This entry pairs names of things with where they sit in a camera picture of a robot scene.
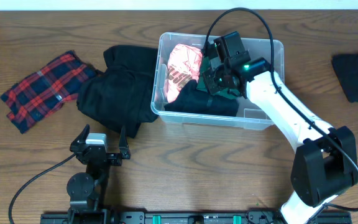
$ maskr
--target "black cloth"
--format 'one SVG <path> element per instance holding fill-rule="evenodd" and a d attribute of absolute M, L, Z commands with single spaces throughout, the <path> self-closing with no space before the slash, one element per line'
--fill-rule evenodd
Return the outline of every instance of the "black cloth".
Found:
<path fill-rule="evenodd" d="M 103 55 L 108 68 L 82 85 L 77 107 L 117 133 L 125 126 L 134 138 L 141 123 L 157 119 L 150 108 L 157 49 L 117 45 Z"/>
<path fill-rule="evenodd" d="M 197 90 L 197 81 L 190 80 L 181 90 L 178 98 L 164 106 L 166 111 L 198 113 L 221 116 L 236 116 L 239 109 L 237 100 L 210 95 Z"/>
<path fill-rule="evenodd" d="M 358 54 L 335 55 L 332 63 L 347 100 L 358 102 Z"/>

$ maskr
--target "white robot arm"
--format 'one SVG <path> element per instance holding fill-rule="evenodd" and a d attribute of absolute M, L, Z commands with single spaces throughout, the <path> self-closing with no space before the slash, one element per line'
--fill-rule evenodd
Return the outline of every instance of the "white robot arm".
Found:
<path fill-rule="evenodd" d="M 320 129 L 328 134 L 328 129 L 332 126 L 321 120 L 300 102 L 299 99 L 283 84 L 276 72 L 275 80 L 277 85 L 282 88 L 281 90 L 283 94 L 300 111 L 302 111 L 303 114 L 307 115 L 310 120 L 314 121 Z M 303 145 L 303 141 L 306 138 L 316 140 L 322 137 L 320 133 L 313 128 L 310 128 L 309 124 L 306 123 L 306 121 L 276 92 L 270 72 L 264 72 L 255 76 L 254 80 L 247 82 L 246 90 L 247 97 L 250 101 L 255 103 L 270 117 L 270 119 L 272 119 L 288 139 L 295 152 L 299 146 Z M 337 197 L 337 195 L 327 198 L 323 203 L 330 202 L 335 197 Z M 288 202 L 281 207 L 281 213 L 288 224 L 306 223 L 309 218 L 320 209 L 320 207 L 321 205 L 314 208 L 307 206 L 302 202 L 296 192 L 293 192 Z"/>

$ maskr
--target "cable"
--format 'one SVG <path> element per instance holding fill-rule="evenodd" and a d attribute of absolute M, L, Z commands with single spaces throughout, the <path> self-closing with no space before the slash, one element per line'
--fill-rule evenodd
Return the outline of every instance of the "cable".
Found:
<path fill-rule="evenodd" d="M 283 98 L 283 100 L 285 102 L 287 102 L 287 104 L 299 115 L 301 116 L 309 125 L 310 127 L 312 127 L 313 129 L 315 129 L 317 132 L 319 132 L 324 138 L 326 138 L 339 152 L 341 152 L 341 154 L 352 164 L 352 166 L 356 169 L 357 173 L 358 173 L 358 165 L 352 160 L 352 158 L 350 158 L 350 156 L 343 151 L 343 149 L 340 147 L 340 145 L 338 143 L 336 143 L 331 137 L 329 137 L 323 130 L 321 130 L 319 127 L 317 127 L 317 125 L 315 125 L 315 123 L 313 121 L 311 121 L 306 115 L 304 115 L 281 91 L 281 88 L 277 85 L 275 77 L 274 77 L 274 46 L 273 46 L 273 35 L 272 32 L 270 31 L 269 26 L 267 25 L 267 23 L 265 22 L 265 20 L 259 15 L 257 14 L 255 11 L 251 10 L 251 9 L 247 9 L 247 8 L 243 8 L 243 7 L 237 7 L 234 9 L 230 9 L 227 10 L 226 12 L 222 13 L 218 18 L 216 18 L 216 20 L 212 23 L 211 27 L 208 30 L 208 33 L 206 34 L 206 38 L 205 38 L 205 43 L 204 43 L 204 48 L 203 48 L 203 52 L 205 52 L 205 55 L 207 54 L 207 50 L 208 50 L 208 37 L 211 34 L 212 28 L 215 26 L 215 24 L 218 22 L 218 20 L 220 20 L 223 16 L 225 16 L 226 14 L 229 14 L 230 12 L 234 12 L 234 11 L 245 11 L 245 12 L 249 12 L 253 15 L 255 15 L 256 17 L 258 17 L 258 19 L 264 24 L 269 39 L 270 39 L 270 75 L 272 77 L 272 83 L 273 86 L 275 87 L 276 91 L 278 94 L 280 94 L 280 96 Z M 340 206 L 340 205 L 335 205 L 332 203 L 325 203 L 323 204 L 322 207 L 327 207 L 330 206 L 332 208 L 338 208 L 341 210 L 345 210 L 345 211 L 349 211 L 349 212 L 358 212 L 358 207 L 357 208 L 349 208 L 349 207 L 344 207 L 344 206 Z"/>
<path fill-rule="evenodd" d="M 47 172 L 54 170 L 57 167 L 60 167 L 61 165 L 65 164 L 67 161 L 69 161 L 70 159 L 72 159 L 75 156 L 75 154 L 72 154 L 71 156 L 69 156 L 67 159 L 59 162 L 58 164 L 54 165 L 53 167 L 42 171 L 41 173 L 35 175 L 33 178 L 31 178 L 29 181 L 27 181 L 27 183 L 25 183 L 15 194 L 15 196 L 13 196 L 12 200 L 11 200 L 11 204 L 9 205 L 9 210 L 7 212 L 7 215 L 9 217 L 9 222 L 11 224 L 15 224 L 13 222 L 13 217 L 12 217 L 12 209 L 13 209 L 13 205 L 15 204 L 15 201 L 17 199 L 17 197 L 19 196 L 20 193 L 22 193 L 22 191 L 29 185 L 31 184 L 33 181 L 37 180 L 40 176 L 46 174 Z"/>

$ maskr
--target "red and black plaid fabric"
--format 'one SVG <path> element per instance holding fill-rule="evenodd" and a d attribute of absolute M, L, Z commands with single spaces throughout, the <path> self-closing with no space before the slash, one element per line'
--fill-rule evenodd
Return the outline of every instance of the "red and black plaid fabric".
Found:
<path fill-rule="evenodd" d="M 94 76 L 91 67 L 68 51 L 1 95 L 11 109 L 7 117 L 23 134 L 64 102 L 75 100 L 81 84 Z"/>

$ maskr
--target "plastic bin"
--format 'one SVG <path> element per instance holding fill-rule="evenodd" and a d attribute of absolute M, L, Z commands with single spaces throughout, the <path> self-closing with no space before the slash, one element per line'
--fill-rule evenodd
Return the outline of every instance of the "plastic bin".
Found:
<path fill-rule="evenodd" d="M 193 47 L 202 48 L 206 36 L 193 34 L 179 34 L 166 32 L 160 37 L 158 47 L 157 65 L 155 68 L 153 97 L 151 102 L 152 111 L 158 114 L 165 122 L 174 123 L 195 123 L 211 124 L 221 126 L 240 127 L 245 129 L 263 130 L 273 124 L 273 121 L 255 104 L 248 99 L 238 98 L 239 110 L 236 117 L 215 116 L 208 114 L 194 114 L 165 111 L 164 105 L 167 101 L 168 73 L 167 63 L 171 51 L 176 44 L 186 44 Z M 217 38 L 210 36 L 209 41 Z M 249 51 L 251 60 L 264 57 L 270 62 L 270 41 L 268 39 L 242 38 L 242 43 Z M 284 46 L 274 40 L 274 69 L 284 82 Z"/>

